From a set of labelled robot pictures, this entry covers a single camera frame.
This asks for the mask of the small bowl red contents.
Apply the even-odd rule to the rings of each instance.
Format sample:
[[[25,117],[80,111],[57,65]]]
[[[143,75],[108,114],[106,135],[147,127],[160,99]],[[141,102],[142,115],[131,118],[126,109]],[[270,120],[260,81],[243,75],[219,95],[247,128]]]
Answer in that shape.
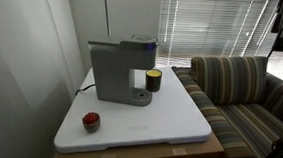
[[[95,133],[100,127],[101,117],[98,113],[95,112],[88,112],[82,120],[82,124],[84,128],[89,133]]]

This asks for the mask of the thin metal pole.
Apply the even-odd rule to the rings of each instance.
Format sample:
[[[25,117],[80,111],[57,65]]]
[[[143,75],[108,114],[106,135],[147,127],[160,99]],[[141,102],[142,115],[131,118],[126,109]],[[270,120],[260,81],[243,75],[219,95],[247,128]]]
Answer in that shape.
[[[108,36],[110,37],[111,36],[111,29],[110,29],[110,19],[109,19],[109,12],[108,12],[108,0],[104,0],[105,2],[105,6],[104,6],[104,9],[105,9],[105,15],[106,15],[106,27],[107,27],[107,34]]]

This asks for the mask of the striped sofa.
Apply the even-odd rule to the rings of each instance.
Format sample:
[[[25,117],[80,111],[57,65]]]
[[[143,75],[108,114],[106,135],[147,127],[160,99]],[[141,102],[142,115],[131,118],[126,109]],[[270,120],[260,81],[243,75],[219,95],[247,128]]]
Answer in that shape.
[[[283,80],[268,59],[194,57],[173,69],[224,148],[223,158],[265,158],[283,139]]]

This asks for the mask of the grey coffee maker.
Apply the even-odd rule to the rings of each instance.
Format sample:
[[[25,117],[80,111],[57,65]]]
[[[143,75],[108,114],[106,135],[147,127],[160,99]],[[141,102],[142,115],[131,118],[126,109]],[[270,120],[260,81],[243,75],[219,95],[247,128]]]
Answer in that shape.
[[[89,40],[91,66],[99,100],[146,106],[152,93],[134,86],[136,70],[151,70],[156,65],[157,39],[130,35]]]

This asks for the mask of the brown wooden table base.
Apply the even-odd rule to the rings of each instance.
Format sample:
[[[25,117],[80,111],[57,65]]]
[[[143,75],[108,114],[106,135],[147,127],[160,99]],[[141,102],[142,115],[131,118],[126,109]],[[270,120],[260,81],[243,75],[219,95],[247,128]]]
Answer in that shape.
[[[212,133],[206,142],[114,147],[96,152],[60,154],[54,158],[222,158],[224,148]]]

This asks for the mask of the black candle jar yellow wax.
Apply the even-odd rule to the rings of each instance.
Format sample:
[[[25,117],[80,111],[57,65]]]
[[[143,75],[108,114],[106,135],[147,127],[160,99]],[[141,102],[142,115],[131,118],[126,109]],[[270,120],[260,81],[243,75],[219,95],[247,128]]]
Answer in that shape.
[[[162,72],[158,69],[146,71],[146,88],[150,92],[157,92],[160,89]]]

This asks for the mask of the white table board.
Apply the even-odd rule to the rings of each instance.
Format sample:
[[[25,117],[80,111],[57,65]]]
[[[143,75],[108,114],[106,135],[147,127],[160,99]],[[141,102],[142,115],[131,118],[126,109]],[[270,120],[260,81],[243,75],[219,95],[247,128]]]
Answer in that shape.
[[[146,106],[99,100],[94,75],[89,73],[84,80],[88,89],[77,94],[55,135],[56,150],[76,153],[159,142],[205,142],[211,134],[210,124],[173,70],[167,67],[161,71],[160,90],[152,94],[152,102]],[[101,117],[95,133],[87,132],[82,124],[88,112]]]

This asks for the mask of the white window blinds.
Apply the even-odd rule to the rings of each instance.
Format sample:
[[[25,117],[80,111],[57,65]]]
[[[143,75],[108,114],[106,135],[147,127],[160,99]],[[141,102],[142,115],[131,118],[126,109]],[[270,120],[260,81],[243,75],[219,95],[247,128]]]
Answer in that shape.
[[[161,0],[158,66],[188,67],[195,56],[269,59],[283,80],[283,52],[272,51],[279,0]]]

